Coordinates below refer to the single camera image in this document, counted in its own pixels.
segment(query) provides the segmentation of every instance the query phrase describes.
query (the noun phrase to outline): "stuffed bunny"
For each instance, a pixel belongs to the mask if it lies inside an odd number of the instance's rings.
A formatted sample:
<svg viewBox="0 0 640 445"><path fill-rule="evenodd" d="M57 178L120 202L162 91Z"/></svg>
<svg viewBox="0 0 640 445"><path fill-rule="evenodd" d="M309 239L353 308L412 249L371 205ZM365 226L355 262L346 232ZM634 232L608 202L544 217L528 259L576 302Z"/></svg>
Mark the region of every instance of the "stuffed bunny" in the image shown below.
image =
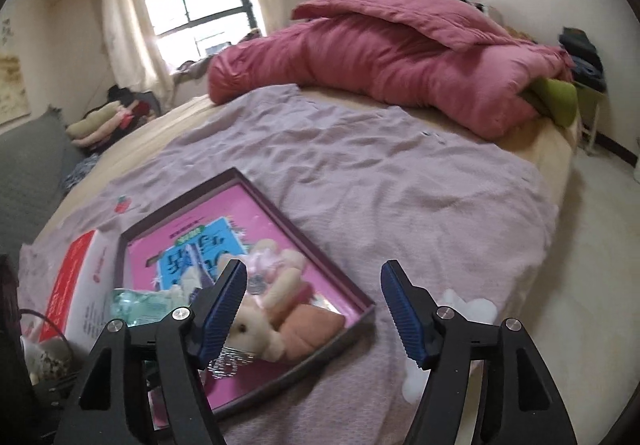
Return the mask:
<svg viewBox="0 0 640 445"><path fill-rule="evenodd" d="M225 346L251 353L268 362L277 362L284 354L284 342L251 296L245 296L231 324Z"/></svg>

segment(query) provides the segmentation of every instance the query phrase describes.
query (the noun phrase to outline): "red and white box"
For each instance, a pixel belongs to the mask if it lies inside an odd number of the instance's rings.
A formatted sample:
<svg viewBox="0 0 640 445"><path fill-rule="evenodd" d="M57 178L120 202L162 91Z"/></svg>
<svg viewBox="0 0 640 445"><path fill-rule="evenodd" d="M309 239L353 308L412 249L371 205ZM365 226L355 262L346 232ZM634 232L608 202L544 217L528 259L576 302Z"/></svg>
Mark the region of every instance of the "red and white box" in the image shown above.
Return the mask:
<svg viewBox="0 0 640 445"><path fill-rule="evenodd" d="M108 240L99 231L78 237L66 252L49 298L47 317L80 357L89 354L110 320L114 266L113 259L105 259L108 250ZM56 330L44 324L40 341L56 336Z"/></svg>

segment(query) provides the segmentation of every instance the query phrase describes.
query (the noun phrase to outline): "pink blanket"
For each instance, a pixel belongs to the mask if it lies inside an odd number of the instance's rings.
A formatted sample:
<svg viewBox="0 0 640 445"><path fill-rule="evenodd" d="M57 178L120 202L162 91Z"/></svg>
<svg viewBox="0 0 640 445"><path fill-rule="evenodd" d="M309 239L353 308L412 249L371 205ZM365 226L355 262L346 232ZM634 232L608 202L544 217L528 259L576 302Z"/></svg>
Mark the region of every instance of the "pink blanket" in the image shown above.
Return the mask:
<svg viewBox="0 0 640 445"><path fill-rule="evenodd" d="M223 104L274 84L325 86L387 104L433 105L485 139L537 116L518 93L571 80L564 50L512 38L456 0L311 0L314 19L214 57L209 96Z"/></svg>

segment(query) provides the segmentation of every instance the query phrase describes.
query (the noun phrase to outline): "metal screw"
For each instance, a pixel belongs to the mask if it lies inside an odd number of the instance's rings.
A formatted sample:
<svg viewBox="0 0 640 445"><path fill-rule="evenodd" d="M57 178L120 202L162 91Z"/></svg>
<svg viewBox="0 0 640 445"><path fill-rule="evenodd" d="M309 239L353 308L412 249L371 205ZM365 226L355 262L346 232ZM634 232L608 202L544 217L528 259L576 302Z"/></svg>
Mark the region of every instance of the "metal screw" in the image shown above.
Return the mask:
<svg viewBox="0 0 640 445"><path fill-rule="evenodd" d="M511 331L520 331L522 329L522 323L517 319L507 319L505 325Z"/></svg>
<svg viewBox="0 0 640 445"><path fill-rule="evenodd" d="M441 306L438 308L438 311L436 311L438 317L440 317L441 319L444 320L449 320L452 319L455 315L456 312L453 311L452 308L450 308L449 306Z"/></svg>
<svg viewBox="0 0 640 445"><path fill-rule="evenodd" d="M191 315L189 308L176 308L171 314L176 320L185 320L189 315Z"/></svg>
<svg viewBox="0 0 640 445"><path fill-rule="evenodd" d="M111 333L117 333L122 329L122 321L120 319L112 320L107 324L107 331Z"/></svg>

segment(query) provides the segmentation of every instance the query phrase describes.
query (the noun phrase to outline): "window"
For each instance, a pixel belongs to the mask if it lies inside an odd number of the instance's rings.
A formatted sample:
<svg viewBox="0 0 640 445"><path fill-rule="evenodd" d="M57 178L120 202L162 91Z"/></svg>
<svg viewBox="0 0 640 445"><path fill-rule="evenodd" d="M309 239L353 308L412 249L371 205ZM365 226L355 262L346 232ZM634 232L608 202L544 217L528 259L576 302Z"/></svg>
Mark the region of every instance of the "window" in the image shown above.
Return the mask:
<svg viewBox="0 0 640 445"><path fill-rule="evenodd" d="M174 68L237 43L257 27L249 0L145 0L162 58Z"/></svg>

